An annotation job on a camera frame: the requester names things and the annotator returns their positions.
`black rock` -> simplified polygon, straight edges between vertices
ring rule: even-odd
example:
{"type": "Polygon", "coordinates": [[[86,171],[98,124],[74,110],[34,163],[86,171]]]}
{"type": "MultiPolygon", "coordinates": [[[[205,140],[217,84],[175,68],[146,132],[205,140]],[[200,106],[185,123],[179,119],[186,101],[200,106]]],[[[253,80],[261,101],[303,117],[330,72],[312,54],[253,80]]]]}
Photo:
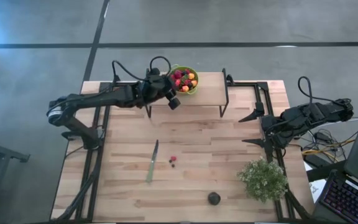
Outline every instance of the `black rock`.
{"type": "Polygon", "coordinates": [[[221,196],[216,192],[211,192],[208,195],[208,202],[211,205],[217,205],[221,201],[221,196]]]}

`red berry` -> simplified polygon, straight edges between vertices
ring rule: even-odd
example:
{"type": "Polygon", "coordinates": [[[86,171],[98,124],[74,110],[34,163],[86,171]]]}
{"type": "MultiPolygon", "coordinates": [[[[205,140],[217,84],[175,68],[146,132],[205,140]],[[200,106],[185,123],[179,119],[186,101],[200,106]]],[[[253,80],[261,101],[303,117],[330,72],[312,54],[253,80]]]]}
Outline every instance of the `red berry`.
{"type": "Polygon", "coordinates": [[[173,74],[175,75],[175,78],[181,78],[180,70],[176,70],[173,74]]]}

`wooden shelf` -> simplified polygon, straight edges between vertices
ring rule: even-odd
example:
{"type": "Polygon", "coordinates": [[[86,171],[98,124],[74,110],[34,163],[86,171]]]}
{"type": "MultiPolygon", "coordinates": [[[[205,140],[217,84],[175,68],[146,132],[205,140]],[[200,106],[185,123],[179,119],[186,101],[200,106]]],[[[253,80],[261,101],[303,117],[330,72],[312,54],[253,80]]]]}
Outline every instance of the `wooden shelf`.
{"type": "MultiPolygon", "coordinates": [[[[177,93],[182,106],[224,106],[226,88],[223,72],[198,72],[199,84],[193,95],[177,93]]],[[[162,98],[151,106],[167,106],[168,100],[162,98]]]]}

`potted plant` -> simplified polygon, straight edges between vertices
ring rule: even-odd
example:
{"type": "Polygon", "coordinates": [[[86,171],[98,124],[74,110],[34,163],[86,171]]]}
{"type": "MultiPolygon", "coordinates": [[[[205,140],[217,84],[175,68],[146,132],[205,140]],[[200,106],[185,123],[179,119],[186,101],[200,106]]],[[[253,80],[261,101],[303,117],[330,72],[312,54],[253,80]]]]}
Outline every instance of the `potted plant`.
{"type": "Polygon", "coordinates": [[[279,200],[287,192],[288,181],[282,168],[275,162],[267,162],[263,157],[247,164],[237,176],[247,184],[247,195],[263,203],[279,200]]]}

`fruit bowl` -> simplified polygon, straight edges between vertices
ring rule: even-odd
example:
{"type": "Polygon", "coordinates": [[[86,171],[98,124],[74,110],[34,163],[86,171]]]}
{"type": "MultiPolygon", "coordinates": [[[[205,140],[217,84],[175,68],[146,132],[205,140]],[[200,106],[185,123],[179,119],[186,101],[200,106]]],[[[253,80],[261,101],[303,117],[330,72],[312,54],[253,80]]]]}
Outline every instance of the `fruit bowl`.
{"type": "Polygon", "coordinates": [[[175,90],[179,94],[194,94],[197,91],[198,75],[197,72],[190,68],[174,65],[169,74],[172,79],[175,90]]]}

